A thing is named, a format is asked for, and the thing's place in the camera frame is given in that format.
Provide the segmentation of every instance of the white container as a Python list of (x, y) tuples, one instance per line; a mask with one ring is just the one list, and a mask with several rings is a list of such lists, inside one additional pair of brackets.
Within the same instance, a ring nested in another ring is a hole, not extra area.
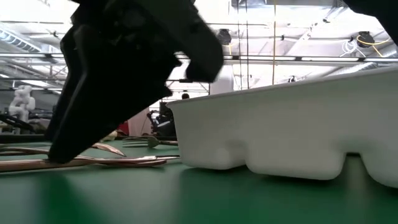
[(347, 152), (398, 187), (398, 68), (169, 103), (182, 162), (330, 180)]

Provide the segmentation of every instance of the ceiling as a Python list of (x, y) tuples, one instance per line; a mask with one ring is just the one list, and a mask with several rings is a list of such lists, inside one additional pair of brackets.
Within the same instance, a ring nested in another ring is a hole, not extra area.
[[(239, 7), (233, 6), (230, 0), (196, 0), (195, 5), (202, 18), (215, 32), (218, 29), (229, 29), (232, 41), (223, 46), (225, 55), (385, 57), (383, 53), (388, 51), (387, 56), (395, 56), (391, 54), (391, 48), (395, 50), (395, 45), (377, 19), (337, 7), (344, 6), (341, 5), (341, 1), (279, 0), (276, 6), (273, 1), (263, 1), (262, 4), (255, 5), (259, 2), (262, 0), (247, 0), (247, 8), (244, 4)], [(41, 52), (60, 52), (60, 39), (71, 27), (69, 17), (76, 7), (77, 4), (67, 0), (3, 0), (0, 2), (0, 30), (12, 32), (38, 47)], [(380, 54), (373, 47), (364, 49), (347, 44), (350, 38), (356, 38), (360, 31), (369, 31), (376, 43), (380, 43), (375, 45)], [(1, 41), (0, 52), (26, 53)], [(40, 62), (37, 59), (19, 59), (14, 62), (24, 64), (30, 69), (27, 71), (13, 65), (11, 68), (18, 70), (19, 78), (35, 75), (36, 78), (51, 76), (65, 79), (68, 72), (64, 63), (43, 66), (37, 65)], [(9, 65), (7, 63), (0, 59), (0, 73), (2, 66)], [(340, 67), (318, 64), (283, 63), (273, 69), (272, 65), (247, 65), (247, 62), (243, 61), (241, 65), (233, 65), (236, 78), (245, 79), (243, 83), (249, 79), (250, 88), (271, 85), (272, 77), (274, 83), (278, 84), (286, 82), (292, 75), (299, 79), (323, 77), (332, 72), (336, 73), (339, 69)], [(183, 78), (183, 72), (180, 73), (180, 77), (174, 75), (173, 78)], [(54, 88), (61, 88), (62, 83), (57, 81), (50, 84)], [(186, 83), (174, 83), (171, 87), (176, 90), (201, 88), (198, 84)]]

